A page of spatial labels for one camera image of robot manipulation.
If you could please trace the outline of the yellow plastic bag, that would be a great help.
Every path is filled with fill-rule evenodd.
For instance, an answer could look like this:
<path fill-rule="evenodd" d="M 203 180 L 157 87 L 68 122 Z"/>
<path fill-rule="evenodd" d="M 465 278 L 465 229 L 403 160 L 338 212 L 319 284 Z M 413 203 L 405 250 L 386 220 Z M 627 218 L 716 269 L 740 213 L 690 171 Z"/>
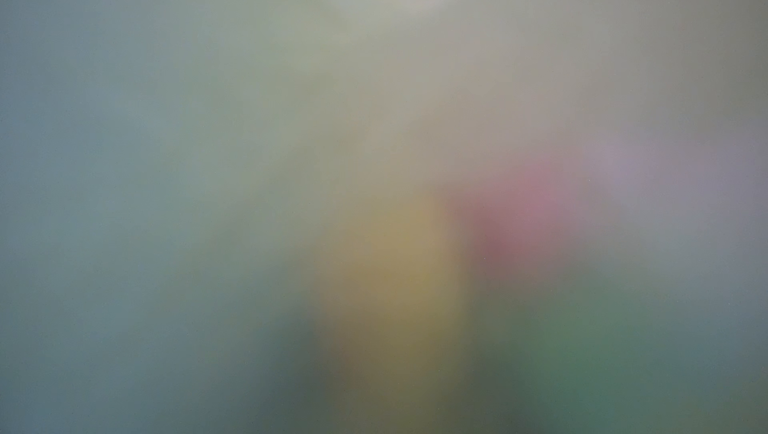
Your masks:
<path fill-rule="evenodd" d="M 5 433 L 763 433 L 767 0 L 1 0 Z"/>

